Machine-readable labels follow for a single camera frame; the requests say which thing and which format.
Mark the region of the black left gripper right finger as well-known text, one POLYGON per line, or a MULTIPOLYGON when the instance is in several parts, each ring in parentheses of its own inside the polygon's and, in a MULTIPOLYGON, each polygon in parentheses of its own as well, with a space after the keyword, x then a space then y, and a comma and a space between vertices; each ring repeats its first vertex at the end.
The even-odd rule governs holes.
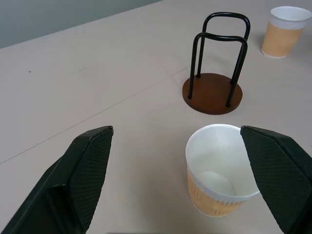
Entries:
POLYGON ((285 234, 312 232, 312 158, 289 136, 242 126, 260 193, 285 234))

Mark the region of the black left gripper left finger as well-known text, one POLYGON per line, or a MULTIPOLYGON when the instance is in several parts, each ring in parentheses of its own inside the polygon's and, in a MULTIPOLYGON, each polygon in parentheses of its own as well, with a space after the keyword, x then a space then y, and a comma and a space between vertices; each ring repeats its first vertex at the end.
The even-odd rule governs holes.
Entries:
POLYGON ((41 176, 4 234, 84 234, 90 227, 110 155, 114 129, 77 136, 41 176))

